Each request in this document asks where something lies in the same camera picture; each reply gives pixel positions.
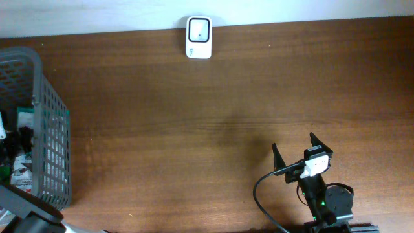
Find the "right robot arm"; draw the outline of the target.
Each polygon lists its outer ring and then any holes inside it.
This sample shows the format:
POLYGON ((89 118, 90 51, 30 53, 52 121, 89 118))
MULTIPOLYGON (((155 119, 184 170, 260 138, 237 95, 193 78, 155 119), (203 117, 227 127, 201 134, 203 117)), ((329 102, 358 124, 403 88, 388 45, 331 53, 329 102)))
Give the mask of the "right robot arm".
POLYGON ((331 167, 333 150, 314 133, 309 134, 311 147, 303 158, 286 165, 276 144, 272 145, 276 175, 284 175, 287 184, 296 183, 314 220, 304 224, 304 232, 378 232, 374 225, 350 225, 353 219, 352 187, 342 183, 326 183, 322 174, 331 167))

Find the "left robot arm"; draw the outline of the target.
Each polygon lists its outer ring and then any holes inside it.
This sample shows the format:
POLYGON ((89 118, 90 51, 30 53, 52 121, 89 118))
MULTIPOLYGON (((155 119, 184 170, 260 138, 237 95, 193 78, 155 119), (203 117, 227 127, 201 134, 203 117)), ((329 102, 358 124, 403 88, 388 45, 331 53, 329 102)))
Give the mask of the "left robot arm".
POLYGON ((1 183, 1 206, 14 214, 2 233, 93 233, 66 222, 57 208, 9 184, 1 183))

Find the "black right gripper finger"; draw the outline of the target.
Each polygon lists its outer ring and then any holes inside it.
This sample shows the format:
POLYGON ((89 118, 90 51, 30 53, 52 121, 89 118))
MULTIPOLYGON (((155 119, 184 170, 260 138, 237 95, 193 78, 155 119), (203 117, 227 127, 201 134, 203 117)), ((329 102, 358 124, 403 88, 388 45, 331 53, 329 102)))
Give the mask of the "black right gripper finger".
POLYGON ((274 155, 274 169, 281 170, 286 167, 286 164, 278 150, 276 143, 272 144, 272 152, 274 155))
POLYGON ((309 136, 310 136, 310 143, 312 144, 313 147, 321 148, 323 150, 327 149, 327 146, 313 132, 310 132, 309 136))

